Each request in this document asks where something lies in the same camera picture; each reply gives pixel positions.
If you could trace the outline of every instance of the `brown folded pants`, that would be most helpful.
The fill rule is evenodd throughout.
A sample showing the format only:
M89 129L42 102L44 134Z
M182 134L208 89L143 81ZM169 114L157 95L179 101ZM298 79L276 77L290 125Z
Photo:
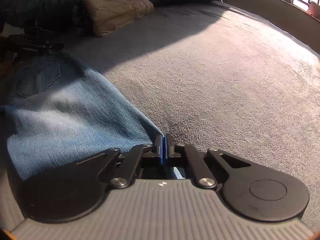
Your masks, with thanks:
M153 11L148 0L83 0L97 36L109 34Z

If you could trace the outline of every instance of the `bed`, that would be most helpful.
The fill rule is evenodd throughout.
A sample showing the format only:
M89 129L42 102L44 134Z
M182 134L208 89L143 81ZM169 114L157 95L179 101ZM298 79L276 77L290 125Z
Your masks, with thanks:
M263 18L213 2L159 7L102 37L62 38L175 142L216 146L306 184L320 229L319 55ZM3 169L1 227L23 219Z

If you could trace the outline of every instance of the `ribbed surface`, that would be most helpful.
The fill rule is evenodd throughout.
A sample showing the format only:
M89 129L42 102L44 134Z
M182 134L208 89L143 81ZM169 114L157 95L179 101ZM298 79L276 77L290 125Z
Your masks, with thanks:
M136 180L113 190L92 214L65 224L27 219L13 231L19 240L177 240L309 239L313 233L298 219L263 224L233 214L212 190L190 180Z

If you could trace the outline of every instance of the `gray wall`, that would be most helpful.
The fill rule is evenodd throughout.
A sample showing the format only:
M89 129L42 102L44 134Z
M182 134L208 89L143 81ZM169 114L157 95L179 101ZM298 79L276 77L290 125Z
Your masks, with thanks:
M320 22L282 0L223 0L260 15L320 54Z

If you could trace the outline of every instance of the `jeans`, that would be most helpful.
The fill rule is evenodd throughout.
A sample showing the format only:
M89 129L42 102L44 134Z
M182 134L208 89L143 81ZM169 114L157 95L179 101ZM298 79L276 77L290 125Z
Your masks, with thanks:
M162 134L101 74L65 51L24 64L13 84L0 114L13 130L7 150L22 179L110 147L126 152Z

